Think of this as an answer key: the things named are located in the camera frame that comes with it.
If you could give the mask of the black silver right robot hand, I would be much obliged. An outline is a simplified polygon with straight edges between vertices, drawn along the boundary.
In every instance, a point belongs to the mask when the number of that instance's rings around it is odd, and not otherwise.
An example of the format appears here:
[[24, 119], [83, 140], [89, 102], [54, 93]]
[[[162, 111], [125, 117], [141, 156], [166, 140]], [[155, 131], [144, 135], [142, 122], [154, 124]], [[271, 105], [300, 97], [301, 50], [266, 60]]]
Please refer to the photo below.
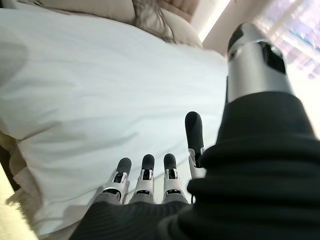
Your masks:
[[320, 142], [294, 95], [282, 53], [251, 23], [228, 45], [223, 117], [203, 150], [201, 118], [185, 118], [191, 168], [188, 204], [176, 186], [162, 204], [140, 190], [126, 205], [104, 191], [73, 240], [317, 240], [320, 237]]

